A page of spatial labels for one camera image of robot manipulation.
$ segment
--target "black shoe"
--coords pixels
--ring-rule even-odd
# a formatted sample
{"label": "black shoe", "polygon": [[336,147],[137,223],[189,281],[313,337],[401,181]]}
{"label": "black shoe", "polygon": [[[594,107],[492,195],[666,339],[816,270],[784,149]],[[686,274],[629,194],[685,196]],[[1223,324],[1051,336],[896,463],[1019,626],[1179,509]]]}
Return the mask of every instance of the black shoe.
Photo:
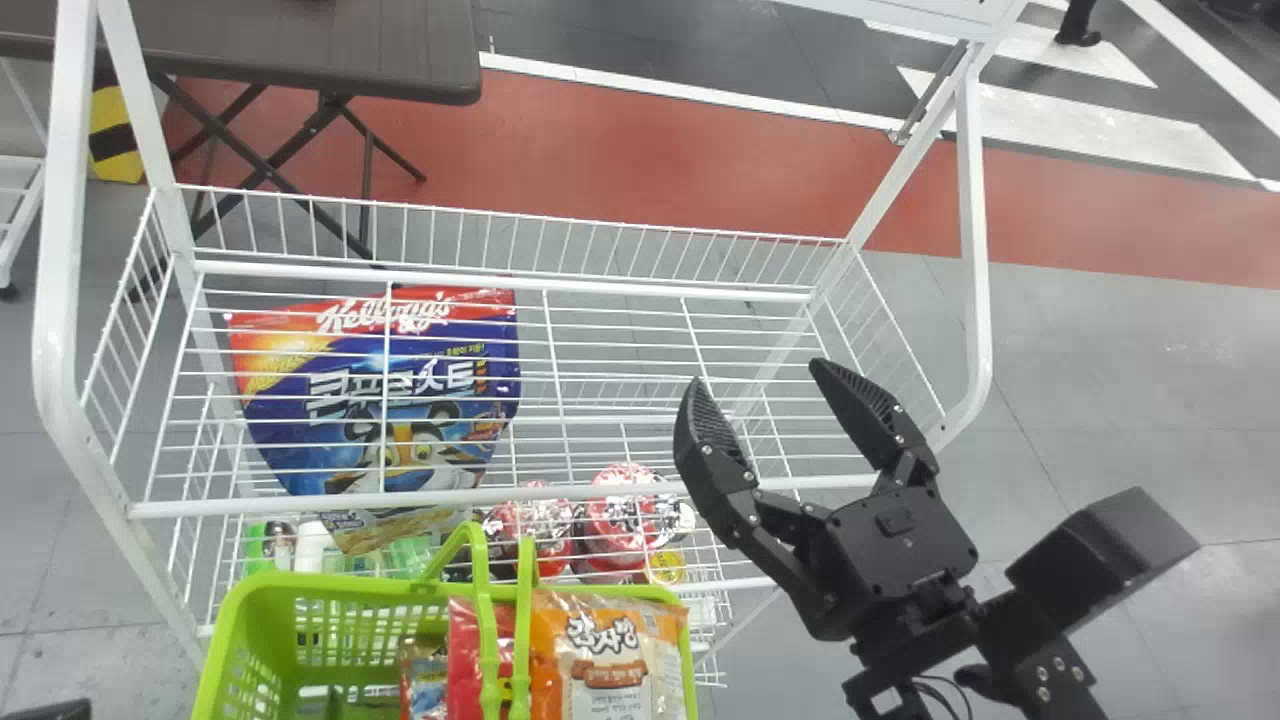
{"label": "black shoe", "polygon": [[1096,29],[1091,29],[1084,35],[1076,35],[1076,36],[1066,36],[1060,32],[1053,36],[1053,42],[1057,42],[1059,45],[1079,45],[1080,47],[1093,47],[1098,42],[1102,42],[1102,33]]}

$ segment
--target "green plastic basket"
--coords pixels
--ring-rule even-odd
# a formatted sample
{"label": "green plastic basket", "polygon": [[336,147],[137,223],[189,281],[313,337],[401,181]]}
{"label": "green plastic basket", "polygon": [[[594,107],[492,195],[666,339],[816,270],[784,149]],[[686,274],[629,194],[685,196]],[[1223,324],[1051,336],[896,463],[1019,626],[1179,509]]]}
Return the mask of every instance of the green plastic basket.
{"label": "green plastic basket", "polygon": [[[471,583],[440,579],[463,544],[471,546]],[[419,580],[349,578],[303,573],[262,573],[241,580],[223,601],[200,678],[192,717],[283,720],[296,716],[300,691],[396,685],[396,652],[404,635],[444,642],[448,603],[468,600],[480,628],[480,706],[498,720],[498,625],[494,602],[516,603],[515,661],[509,720],[529,720],[529,624],[538,584],[534,541],[520,541],[515,585],[489,582],[489,555],[477,523],[463,523],[431,559]],[[678,605],[657,585],[557,585],[557,592],[630,597]],[[694,664],[687,628],[680,635],[687,720],[698,720]]]}

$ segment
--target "yellow black striped post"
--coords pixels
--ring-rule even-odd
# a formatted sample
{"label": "yellow black striped post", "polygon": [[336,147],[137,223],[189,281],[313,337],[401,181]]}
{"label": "yellow black striped post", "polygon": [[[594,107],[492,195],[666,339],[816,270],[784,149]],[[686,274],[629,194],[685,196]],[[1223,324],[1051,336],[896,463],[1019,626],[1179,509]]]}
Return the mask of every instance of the yellow black striped post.
{"label": "yellow black striped post", "polygon": [[88,155],[99,179],[142,181],[142,158],[129,127],[124,96],[110,65],[93,70],[93,96],[88,119]]}

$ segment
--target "kellogg's logo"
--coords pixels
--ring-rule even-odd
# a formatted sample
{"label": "kellogg's logo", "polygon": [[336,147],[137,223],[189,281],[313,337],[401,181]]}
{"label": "kellogg's logo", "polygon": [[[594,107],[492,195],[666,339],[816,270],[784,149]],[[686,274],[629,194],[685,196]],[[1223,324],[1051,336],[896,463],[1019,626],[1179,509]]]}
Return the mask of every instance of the kellogg's logo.
{"label": "kellogg's logo", "polygon": [[600,630],[595,626],[595,619],[586,615],[570,618],[564,626],[564,633],[576,647],[585,647],[591,655],[600,655],[605,650],[612,650],[614,655],[622,655],[622,648],[637,650],[640,638],[636,637],[636,625],[627,618],[618,618],[612,625]]}
{"label": "kellogg's logo", "polygon": [[447,323],[453,304],[443,300],[444,292],[436,292],[435,300],[392,300],[387,307],[385,297],[349,297],[316,315],[316,332],[337,333],[358,328],[380,325],[389,320],[397,333],[416,334],[426,332],[435,323]]}

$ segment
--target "red floor stripe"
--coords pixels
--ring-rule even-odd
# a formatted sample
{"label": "red floor stripe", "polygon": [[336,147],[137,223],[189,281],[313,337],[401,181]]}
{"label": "red floor stripe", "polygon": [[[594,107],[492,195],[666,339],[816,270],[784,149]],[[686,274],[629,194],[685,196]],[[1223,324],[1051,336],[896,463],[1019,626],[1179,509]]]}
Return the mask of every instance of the red floor stripe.
{"label": "red floor stripe", "polygon": [[[385,158],[380,200],[707,228],[844,234],[893,159],[879,131],[503,72],[468,108],[357,99],[375,132],[429,176]],[[184,79],[219,109],[239,86]],[[315,94],[273,88],[233,123],[264,154],[293,133]],[[172,145],[196,122],[170,106]],[[284,167],[303,191],[358,196],[360,136],[334,122]],[[198,182],[204,152],[178,177]],[[988,149],[991,258],[1280,288],[1280,193]],[[214,184],[248,165],[219,149]],[[868,247],[955,255],[955,146],[937,143]]]}

